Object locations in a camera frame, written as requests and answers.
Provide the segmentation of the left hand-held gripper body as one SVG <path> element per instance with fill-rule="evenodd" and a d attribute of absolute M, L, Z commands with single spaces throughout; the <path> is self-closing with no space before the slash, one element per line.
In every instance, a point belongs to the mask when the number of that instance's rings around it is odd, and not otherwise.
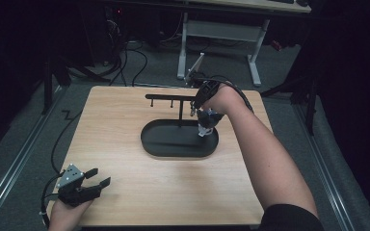
<path fill-rule="evenodd" d="M 82 186 L 86 179 L 83 171 L 76 165 L 70 164 L 64 171 L 57 184 L 58 198 L 65 204 L 77 207 L 78 205 L 100 197 L 101 192 L 95 192 L 93 186 Z"/>

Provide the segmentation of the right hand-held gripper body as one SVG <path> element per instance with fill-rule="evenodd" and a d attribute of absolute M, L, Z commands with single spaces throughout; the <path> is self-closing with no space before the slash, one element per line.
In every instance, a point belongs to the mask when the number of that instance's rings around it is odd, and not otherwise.
<path fill-rule="evenodd" d="M 213 78 L 208 78 L 199 71 L 204 54 L 200 53 L 196 62 L 188 70 L 185 76 L 185 83 L 190 88 L 198 88 L 197 95 L 191 101 L 191 109 L 199 109 L 207 100 L 213 97 L 218 91 L 219 82 Z"/>

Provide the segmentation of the grey and black plush keychain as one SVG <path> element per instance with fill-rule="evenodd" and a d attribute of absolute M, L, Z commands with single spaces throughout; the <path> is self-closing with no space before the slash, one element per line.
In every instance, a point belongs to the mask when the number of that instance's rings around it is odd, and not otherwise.
<path fill-rule="evenodd" d="M 208 136 L 213 133 L 215 126 L 224 117 L 223 114 L 219 114 L 214 110 L 197 110 L 198 116 L 198 135 L 200 137 Z"/>

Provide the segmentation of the black key hook stand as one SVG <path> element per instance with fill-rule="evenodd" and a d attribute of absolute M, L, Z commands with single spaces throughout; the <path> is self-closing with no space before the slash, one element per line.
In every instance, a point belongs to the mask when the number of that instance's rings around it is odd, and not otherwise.
<path fill-rule="evenodd" d="M 144 150 L 158 158 L 206 158 L 219 143 L 216 126 L 208 136 L 198 135 L 198 120 L 184 119 L 184 103 L 194 96 L 146 94 L 146 99 L 179 102 L 178 119 L 155 119 L 142 130 L 141 142 Z"/>

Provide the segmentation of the person's right hand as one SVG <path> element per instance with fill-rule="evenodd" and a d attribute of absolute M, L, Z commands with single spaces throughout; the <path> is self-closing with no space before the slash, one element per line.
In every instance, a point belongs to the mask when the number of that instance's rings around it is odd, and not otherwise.
<path fill-rule="evenodd" d="M 225 84 L 220 84 L 217 93 L 202 105 L 202 109 L 227 116 L 250 111 L 239 93 Z"/>

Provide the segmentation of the person's left hand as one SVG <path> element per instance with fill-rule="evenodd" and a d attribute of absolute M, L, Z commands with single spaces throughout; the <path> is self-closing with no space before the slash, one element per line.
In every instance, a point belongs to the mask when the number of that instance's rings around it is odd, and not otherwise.
<path fill-rule="evenodd" d="M 65 204 L 57 200 L 51 210 L 48 231 L 72 231 L 80 222 L 93 201 L 84 202 L 77 207 Z"/>

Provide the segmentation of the black tripod stand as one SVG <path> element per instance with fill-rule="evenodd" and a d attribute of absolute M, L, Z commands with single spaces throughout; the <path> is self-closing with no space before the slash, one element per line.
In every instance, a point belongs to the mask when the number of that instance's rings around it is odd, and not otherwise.
<path fill-rule="evenodd" d="M 277 92 L 291 91 L 290 102 L 295 104 L 306 104 L 304 114 L 304 125 L 307 132 L 313 135 L 313 119 L 317 96 L 318 78 L 317 77 L 300 77 L 295 80 L 287 81 L 269 90 L 261 92 L 262 97 L 269 97 Z"/>
<path fill-rule="evenodd" d="M 107 79 L 88 70 L 86 67 L 79 65 L 76 62 L 64 56 L 49 56 L 44 64 L 44 101 L 42 113 L 46 115 L 53 105 L 53 79 L 56 79 L 61 87 L 69 87 L 71 79 L 68 74 L 68 69 L 72 67 L 81 72 L 85 76 L 97 82 L 107 82 Z"/>

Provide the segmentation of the person's black sleeve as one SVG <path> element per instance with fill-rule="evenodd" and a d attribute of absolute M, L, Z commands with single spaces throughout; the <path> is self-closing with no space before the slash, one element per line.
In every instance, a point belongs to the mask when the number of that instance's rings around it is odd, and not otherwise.
<path fill-rule="evenodd" d="M 325 231 L 321 221 L 308 210 L 291 204 L 268 207 L 256 231 Z"/>

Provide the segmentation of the white frame desk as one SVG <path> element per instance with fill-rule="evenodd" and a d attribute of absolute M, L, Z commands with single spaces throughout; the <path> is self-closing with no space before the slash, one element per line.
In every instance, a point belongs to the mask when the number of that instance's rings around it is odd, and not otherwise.
<path fill-rule="evenodd" d="M 224 7 L 226 10 L 255 10 L 260 13 L 287 13 L 307 15 L 311 13 L 308 5 L 303 5 L 302 0 L 177 0 L 183 1 L 185 7 Z M 186 70 L 186 44 L 188 37 L 227 39 L 235 41 L 253 42 L 255 47 L 247 56 L 250 67 L 251 79 L 256 87 L 261 86 L 261 80 L 256 66 L 256 59 L 263 40 L 267 34 L 270 19 L 265 18 L 261 26 L 249 26 L 230 22 L 213 22 L 202 19 L 189 19 L 188 14 L 183 14 L 181 50 L 178 58 L 177 78 L 184 80 L 190 71 Z"/>

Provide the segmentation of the metal floor rail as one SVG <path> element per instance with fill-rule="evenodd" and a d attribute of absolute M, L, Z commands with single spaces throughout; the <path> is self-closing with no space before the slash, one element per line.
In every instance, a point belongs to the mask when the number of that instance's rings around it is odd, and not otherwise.
<path fill-rule="evenodd" d="M 0 141 L 0 209 L 11 193 L 18 177 L 34 153 L 48 119 L 64 97 L 67 87 L 56 87 L 53 102 L 44 109 L 44 91 L 38 90 L 24 109 L 14 118 Z"/>
<path fill-rule="evenodd" d="M 341 231 L 355 231 L 354 224 L 349 217 L 348 211 L 344 205 L 344 201 L 338 188 L 333 182 L 328 166 L 324 160 L 321 149 L 315 140 L 315 137 L 308 132 L 305 124 L 304 110 L 301 106 L 293 105 L 293 111 L 298 118 L 302 129 L 304 130 L 306 139 L 311 147 L 311 153 L 315 160 L 316 169 L 319 172 L 323 187 L 333 209 L 335 217 L 338 221 Z"/>

